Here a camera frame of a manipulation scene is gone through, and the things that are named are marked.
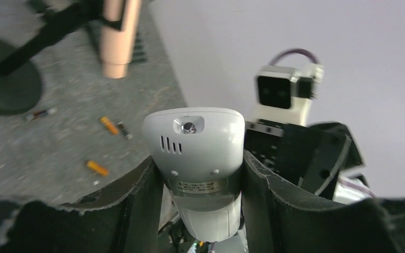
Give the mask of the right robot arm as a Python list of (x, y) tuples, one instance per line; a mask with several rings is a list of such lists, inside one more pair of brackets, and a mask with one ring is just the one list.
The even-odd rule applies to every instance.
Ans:
[(325, 199), (351, 204), (375, 196), (362, 174), (342, 175), (364, 161), (349, 128), (340, 122), (246, 122), (244, 148), (267, 169)]

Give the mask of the orange battery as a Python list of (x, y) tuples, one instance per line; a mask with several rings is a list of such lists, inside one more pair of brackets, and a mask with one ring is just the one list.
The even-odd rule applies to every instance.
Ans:
[(106, 169), (104, 166), (101, 166), (97, 162), (93, 160), (87, 160), (85, 162), (85, 166), (89, 168), (90, 170), (102, 175), (102, 176), (107, 176), (109, 174), (108, 169)]
[(117, 126), (107, 116), (101, 117), (99, 121), (112, 135), (119, 134)]

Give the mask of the white remote control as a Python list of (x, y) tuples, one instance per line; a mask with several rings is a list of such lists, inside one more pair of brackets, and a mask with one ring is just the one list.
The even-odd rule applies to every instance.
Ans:
[(178, 108), (145, 117), (147, 147), (189, 233), (232, 237), (240, 225), (245, 120), (226, 108)]

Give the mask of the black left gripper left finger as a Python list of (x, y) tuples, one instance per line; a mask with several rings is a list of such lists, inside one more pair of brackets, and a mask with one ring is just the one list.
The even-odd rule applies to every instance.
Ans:
[(75, 203), (0, 196), (0, 252), (155, 252), (162, 192), (146, 158)]

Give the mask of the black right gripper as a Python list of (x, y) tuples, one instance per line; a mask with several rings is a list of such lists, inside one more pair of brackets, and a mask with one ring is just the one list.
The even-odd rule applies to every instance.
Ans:
[(339, 173), (364, 164), (349, 128), (339, 122), (246, 122), (244, 148), (287, 181), (330, 200)]

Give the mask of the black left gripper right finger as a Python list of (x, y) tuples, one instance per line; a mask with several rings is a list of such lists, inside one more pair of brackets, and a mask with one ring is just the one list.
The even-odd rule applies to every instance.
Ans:
[(307, 192), (244, 152), (250, 252), (405, 252), (405, 199), (350, 205)]

